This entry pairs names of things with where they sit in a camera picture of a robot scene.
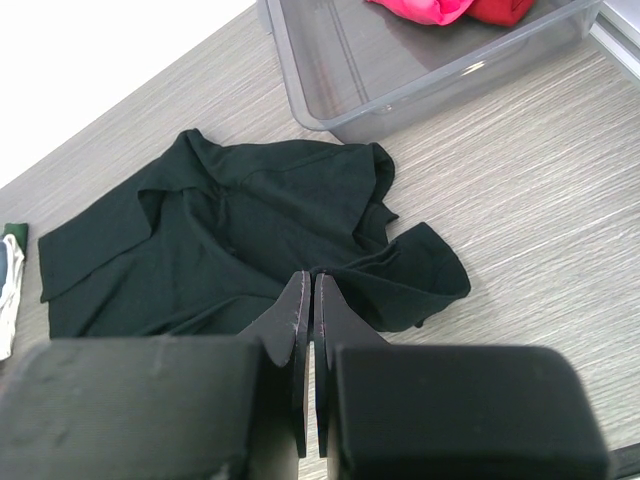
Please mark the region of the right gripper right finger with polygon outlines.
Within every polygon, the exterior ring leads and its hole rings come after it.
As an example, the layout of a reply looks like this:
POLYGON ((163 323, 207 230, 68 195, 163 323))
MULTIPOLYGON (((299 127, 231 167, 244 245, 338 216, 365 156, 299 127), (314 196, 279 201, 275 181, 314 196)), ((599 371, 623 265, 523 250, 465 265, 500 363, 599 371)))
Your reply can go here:
POLYGON ((538 346, 394 345, 320 275, 319 446, 332 479, 606 479, 581 381, 538 346))

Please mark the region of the clear plastic bin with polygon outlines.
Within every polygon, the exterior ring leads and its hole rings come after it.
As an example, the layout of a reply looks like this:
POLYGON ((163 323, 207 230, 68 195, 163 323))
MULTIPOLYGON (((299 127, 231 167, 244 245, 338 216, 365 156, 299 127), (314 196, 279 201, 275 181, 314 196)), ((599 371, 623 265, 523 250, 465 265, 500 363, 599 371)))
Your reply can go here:
POLYGON ((597 1, 538 1, 515 27, 415 24, 366 1, 259 1, 290 109, 344 143, 381 140, 574 49, 597 1))

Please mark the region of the black t shirt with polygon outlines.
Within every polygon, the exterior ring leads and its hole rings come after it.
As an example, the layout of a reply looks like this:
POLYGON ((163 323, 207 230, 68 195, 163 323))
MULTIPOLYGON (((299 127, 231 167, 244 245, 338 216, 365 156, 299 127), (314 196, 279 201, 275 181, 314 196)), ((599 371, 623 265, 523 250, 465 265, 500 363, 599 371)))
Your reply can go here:
POLYGON ((40 239, 50 334, 236 334, 298 271, 331 275, 378 331, 419 326, 471 285, 428 225, 388 238, 394 177, 376 143, 221 146, 184 131, 40 239))

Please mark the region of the folded white t shirt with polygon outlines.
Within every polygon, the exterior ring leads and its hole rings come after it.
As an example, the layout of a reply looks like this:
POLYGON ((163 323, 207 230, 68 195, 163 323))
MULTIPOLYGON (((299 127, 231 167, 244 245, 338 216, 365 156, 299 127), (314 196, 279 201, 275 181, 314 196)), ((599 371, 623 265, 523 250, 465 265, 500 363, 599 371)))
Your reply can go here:
POLYGON ((5 274, 1 285, 1 361, 11 357, 24 274, 25 255, 14 234, 3 237, 5 274))

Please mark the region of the folded blue t shirt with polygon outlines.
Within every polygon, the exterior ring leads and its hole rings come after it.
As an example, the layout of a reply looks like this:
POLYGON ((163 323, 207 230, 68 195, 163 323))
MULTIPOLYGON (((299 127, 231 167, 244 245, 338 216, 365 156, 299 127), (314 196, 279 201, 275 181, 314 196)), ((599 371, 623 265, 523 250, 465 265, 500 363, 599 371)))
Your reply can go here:
POLYGON ((7 247, 4 243, 0 244, 0 289, 4 287, 7 278, 8 257, 7 247))

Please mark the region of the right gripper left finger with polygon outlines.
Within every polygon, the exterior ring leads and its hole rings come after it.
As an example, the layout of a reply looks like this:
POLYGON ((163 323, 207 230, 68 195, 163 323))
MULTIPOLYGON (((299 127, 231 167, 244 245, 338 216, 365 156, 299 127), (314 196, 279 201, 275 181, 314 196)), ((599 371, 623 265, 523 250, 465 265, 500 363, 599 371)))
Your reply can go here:
POLYGON ((5 479, 294 479, 311 278, 235 336, 54 340, 1 393, 5 479))

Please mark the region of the folded green t shirt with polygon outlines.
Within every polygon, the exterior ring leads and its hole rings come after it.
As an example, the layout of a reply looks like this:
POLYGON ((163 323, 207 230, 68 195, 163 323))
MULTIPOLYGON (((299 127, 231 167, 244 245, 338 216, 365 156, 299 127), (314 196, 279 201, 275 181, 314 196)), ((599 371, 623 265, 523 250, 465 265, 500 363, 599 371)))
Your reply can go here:
POLYGON ((20 249, 25 252, 28 244, 28 233, 29 226, 27 223, 6 223, 2 236, 12 235, 20 249))

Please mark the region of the pink t shirt in bin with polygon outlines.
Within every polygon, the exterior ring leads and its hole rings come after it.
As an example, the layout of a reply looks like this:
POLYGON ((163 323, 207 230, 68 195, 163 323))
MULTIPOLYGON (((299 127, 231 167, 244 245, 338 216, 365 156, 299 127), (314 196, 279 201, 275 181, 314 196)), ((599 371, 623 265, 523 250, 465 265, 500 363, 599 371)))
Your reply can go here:
POLYGON ((473 0, 370 0, 394 15, 422 25, 446 26, 461 17, 473 0))

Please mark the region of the red t shirt in bin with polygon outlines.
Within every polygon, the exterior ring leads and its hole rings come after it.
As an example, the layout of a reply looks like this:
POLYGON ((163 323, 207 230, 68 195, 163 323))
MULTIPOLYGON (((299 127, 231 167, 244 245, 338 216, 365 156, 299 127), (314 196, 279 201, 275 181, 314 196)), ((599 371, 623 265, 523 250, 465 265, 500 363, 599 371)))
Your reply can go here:
POLYGON ((535 0, 475 0, 466 15, 486 24, 512 27, 522 20, 535 0))

